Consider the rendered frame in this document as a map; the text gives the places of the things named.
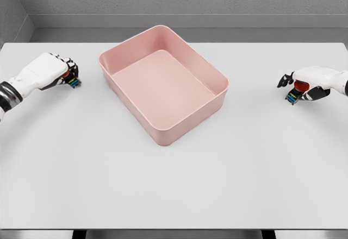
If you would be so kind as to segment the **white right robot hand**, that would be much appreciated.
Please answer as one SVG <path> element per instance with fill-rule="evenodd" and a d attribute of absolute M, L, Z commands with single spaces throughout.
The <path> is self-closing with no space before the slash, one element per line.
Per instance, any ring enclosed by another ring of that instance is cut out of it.
<path fill-rule="evenodd" d="M 315 101 L 327 97 L 332 89 L 340 93 L 341 73 L 342 71 L 327 67 L 305 67 L 291 72 L 290 75 L 282 76 L 277 87 L 294 84 L 296 80 L 306 82 L 310 85 L 310 88 L 300 100 Z"/>

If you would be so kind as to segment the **red button industrial switch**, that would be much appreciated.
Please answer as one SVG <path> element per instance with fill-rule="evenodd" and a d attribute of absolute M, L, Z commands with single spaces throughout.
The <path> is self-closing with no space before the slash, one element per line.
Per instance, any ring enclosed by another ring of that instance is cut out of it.
<path fill-rule="evenodd" d="M 306 82 L 296 80 L 294 81 L 294 87 L 290 90 L 286 96 L 286 100 L 291 104 L 295 105 L 306 91 L 308 91 L 310 85 Z"/>
<path fill-rule="evenodd" d="M 65 84 L 70 85 L 73 89 L 79 87 L 82 83 L 76 76 L 76 73 L 72 70 L 69 70 L 64 75 L 62 75 L 62 79 Z"/>

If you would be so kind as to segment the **pink plastic basket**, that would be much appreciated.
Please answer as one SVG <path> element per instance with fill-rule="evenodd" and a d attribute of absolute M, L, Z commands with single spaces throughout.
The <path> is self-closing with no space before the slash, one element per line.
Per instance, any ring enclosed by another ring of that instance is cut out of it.
<path fill-rule="evenodd" d="M 164 25 L 104 51 L 98 62 L 110 88 L 161 146 L 218 111 L 229 88 L 221 71 Z"/>

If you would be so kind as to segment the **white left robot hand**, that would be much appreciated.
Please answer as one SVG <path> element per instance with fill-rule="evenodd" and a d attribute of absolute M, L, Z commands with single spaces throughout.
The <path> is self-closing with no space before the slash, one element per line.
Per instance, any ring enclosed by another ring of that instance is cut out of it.
<path fill-rule="evenodd" d="M 17 76 L 35 83 L 39 90 L 46 90 L 65 84 L 62 75 L 69 70 L 75 72 L 78 77 L 78 66 L 72 59 L 43 53 L 23 68 Z"/>

